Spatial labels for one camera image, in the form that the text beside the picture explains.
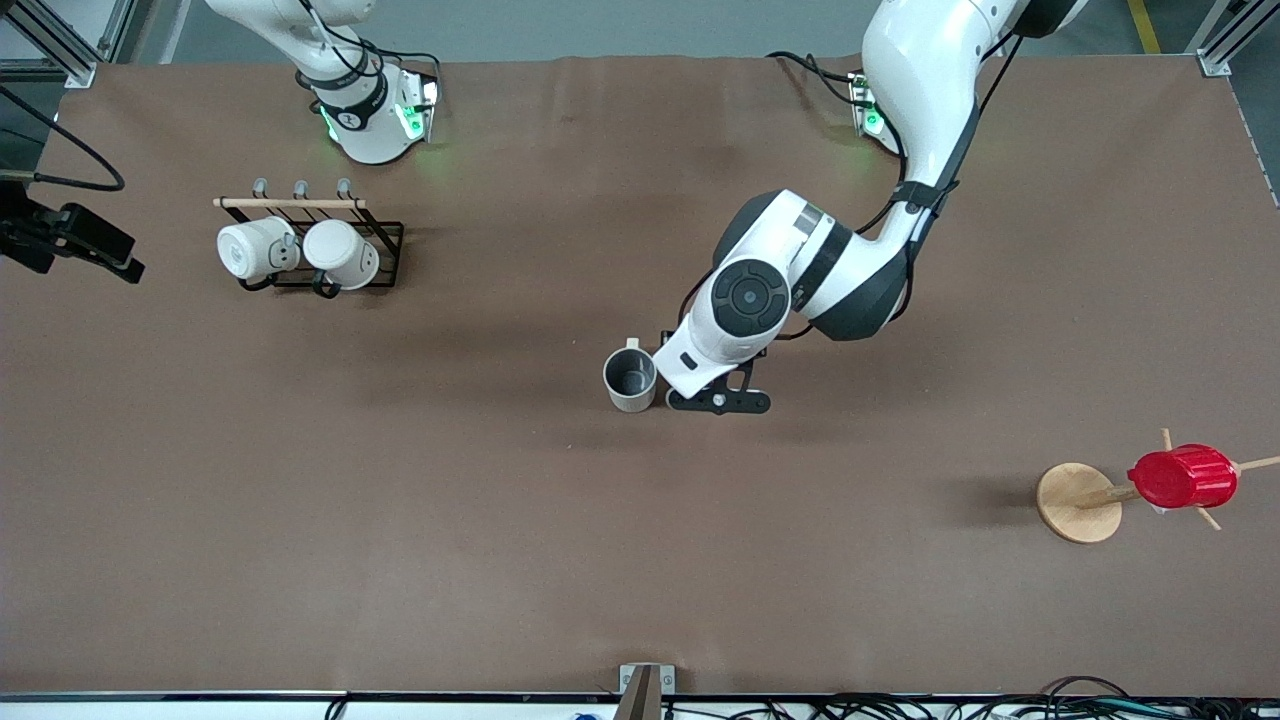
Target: white mug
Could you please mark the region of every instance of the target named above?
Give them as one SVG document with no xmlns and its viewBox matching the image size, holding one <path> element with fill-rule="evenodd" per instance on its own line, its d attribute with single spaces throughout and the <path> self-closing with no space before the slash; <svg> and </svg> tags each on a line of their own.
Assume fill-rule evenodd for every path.
<svg viewBox="0 0 1280 720">
<path fill-rule="evenodd" d="M 292 270 L 301 255 L 293 225 L 275 215 L 218 231 L 218 256 L 242 281 Z"/>
<path fill-rule="evenodd" d="M 351 223 L 329 219 L 311 225 L 302 238 L 302 254 L 342 290 L 360 290 L 378 275 L 378 250 Z"/>
</svg>

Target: green indicator light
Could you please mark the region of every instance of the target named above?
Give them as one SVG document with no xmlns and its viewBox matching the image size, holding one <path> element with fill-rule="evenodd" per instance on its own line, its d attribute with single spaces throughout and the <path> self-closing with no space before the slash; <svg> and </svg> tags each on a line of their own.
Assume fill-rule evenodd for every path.
<svg viewBox="0 0 1280 720">
<path fill-rule="evenodd" d="M 338 131 L 333 129 L 333 122 L 329 119 L 329 113 L 326 113 L 323 106 L 320 108 L 320 117 L 324 118 L 324 124 L 329 128 L 329 140 L 338 142 Z"/>
<path fill-rule="evenodd" d="M 417 140 L 422 137 L 422 114 L 415 110 L 412 106 L 402 108 L 399 104 L 396 105 L 396 115 L 399 118 L 401 124 L 404 127 L 404 135 L 410 140 Z"/>
</svg>

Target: red object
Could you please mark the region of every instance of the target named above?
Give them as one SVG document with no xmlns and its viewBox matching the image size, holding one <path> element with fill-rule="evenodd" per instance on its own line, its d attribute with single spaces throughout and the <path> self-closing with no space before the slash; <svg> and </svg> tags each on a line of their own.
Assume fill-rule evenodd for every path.
<svg viewBox="0 0 1280 720">
<path fill-rule="evenodd" d="M 1235 465 L 1207 445 L 1181 445 L 1148 452 L 1129 479 L 1147 502 L 1157 507 L 1217 507 L 1235 495 L 1240 482 Z"/>
</svg>

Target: gray mug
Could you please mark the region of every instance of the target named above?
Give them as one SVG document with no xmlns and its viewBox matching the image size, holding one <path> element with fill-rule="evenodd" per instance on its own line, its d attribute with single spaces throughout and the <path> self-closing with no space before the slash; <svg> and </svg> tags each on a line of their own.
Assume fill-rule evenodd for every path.
<svg viewBox="0 0 1280 720">
<path fill-rule="evenodd" d="M 626 347 L 614 350 L 604 361 L 604 387 L 609 400 L 623 413 L 640 413 L 653 405 L 658 388 L 658 366 L 640 348 L 640 338 L 628 337 Z"/>
</svg>

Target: floor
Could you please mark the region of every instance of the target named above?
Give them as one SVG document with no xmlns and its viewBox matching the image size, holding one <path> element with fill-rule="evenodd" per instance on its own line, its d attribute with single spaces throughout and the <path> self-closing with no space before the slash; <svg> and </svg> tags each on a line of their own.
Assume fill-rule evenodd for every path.
<svg viewBox="0 0 1280 720">
<path fill-rule="evenodd" d="M 522 4 L 529 8 L 531 4 Z M 1034 55 L 1142 54 L 1132 6 L 1142 0 L 1093 0 L 1062 32 L 1028 42 Z M 1180 53 L 1212 0 L 1147 0 L 1156 42 Z M 424 12 L 429 6 L 430 12 Z M 876 4 L 817 0 L 544 0 L 538 12 L 511 12 L 507 0 L 429 4 L 384 0 L 362 36 L 379 45 L 430 50 L 445 61 L 548 60 L 567 55 L 751 56 L 788 49 L 819 56 L 856 51 Z M 156 0 L 141 20 L 141 63 L 280 63 L 283 56 L 201 0 Z M 1280 168 L 1280 23 L 1271 23 L 1233 61 L 1233 86 L 1265 165 Z M 20 92 L 47 111 L 61 90 L 24 83 Z M 46 132 L 14 108 L 0 108 L 0 163 L 29 168 Z M 13 133 L 22 133 L 27 138 Z"/>
</svg>

